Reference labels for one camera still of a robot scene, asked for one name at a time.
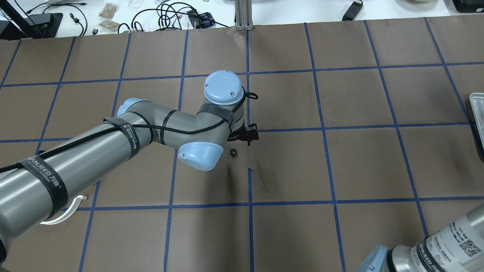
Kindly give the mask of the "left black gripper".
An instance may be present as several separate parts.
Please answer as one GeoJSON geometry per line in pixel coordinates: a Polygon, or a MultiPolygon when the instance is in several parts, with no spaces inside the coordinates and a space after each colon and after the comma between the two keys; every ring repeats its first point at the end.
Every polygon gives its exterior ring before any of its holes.
{"type": "Polygon", "coordinates": [[[256,123],[249,124],[248,126],[246,126],[245,123],[242,123],[242,125],[235,131],[232,131],[227,138],[228,142],[233,142],[233,141],[247,142],[247,146],[251,146],[251,143],[253,141],[258,141],[258,140],[259,140],[259,131],[256,123]]]}

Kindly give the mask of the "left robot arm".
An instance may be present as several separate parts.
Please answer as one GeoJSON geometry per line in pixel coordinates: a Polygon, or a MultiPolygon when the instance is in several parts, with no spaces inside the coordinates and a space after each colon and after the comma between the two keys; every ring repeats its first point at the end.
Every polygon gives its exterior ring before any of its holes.
{"type": "Polygon", "coordinates": [[[152,143],[178,151],[186,165],[213,170],[228,141],[257,141],[244,122],[244,103],[258,99],[228,70],[209,74],[195,115],[130,98],[114,117],[54,149],[1,168],[1,262],[11,244],[152,143]]]}

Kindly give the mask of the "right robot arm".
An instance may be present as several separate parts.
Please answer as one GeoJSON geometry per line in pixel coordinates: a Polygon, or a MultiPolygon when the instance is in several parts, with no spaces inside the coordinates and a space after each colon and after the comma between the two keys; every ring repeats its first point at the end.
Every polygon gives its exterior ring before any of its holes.
{"type": "Polygon", "coordinates": [[[359,272],[482,272],[484,205],[426,236],[413,247],[377,246],[359,272]]]}

